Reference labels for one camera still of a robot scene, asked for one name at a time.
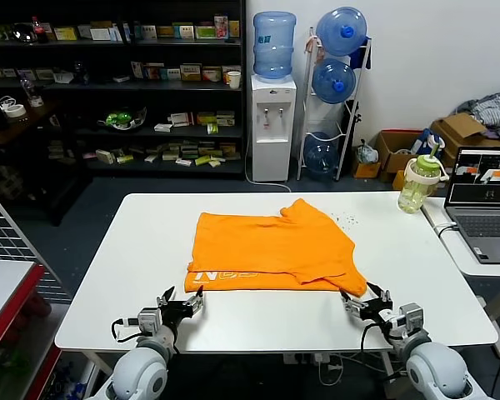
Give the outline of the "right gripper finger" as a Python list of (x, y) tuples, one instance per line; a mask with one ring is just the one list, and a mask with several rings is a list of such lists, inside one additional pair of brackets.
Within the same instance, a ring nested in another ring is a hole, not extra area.
[(341, 291), (342, 303), (345, 310), (355, 318), (363, 318), (368, 304), (351, 297), (347, 292)]
[(382, 304), (383, 308), (391, 307), (391, 294), (387, 289), (382, 289), (372, 282), (367, 282), (367, 286), (376, 295), (376, 299)]

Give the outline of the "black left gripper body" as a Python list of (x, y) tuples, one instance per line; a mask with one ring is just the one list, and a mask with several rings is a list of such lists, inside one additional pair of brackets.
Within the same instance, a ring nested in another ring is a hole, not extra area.
[(161, 311), (162, 324), (170, 328), (173, 332), (178, 330), (181, 321), (185, 318), (192, 318), (193, 306), (184, 301), (170, 301), (159, 307)]

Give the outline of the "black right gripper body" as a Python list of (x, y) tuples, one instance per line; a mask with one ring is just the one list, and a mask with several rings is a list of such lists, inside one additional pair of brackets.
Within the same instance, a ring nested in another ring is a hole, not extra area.
[(394, 310), (392, 307), (363, 307), (359, 311), (362, 321), (371, 321), (382, 328), (390, 328), (393, 323)]

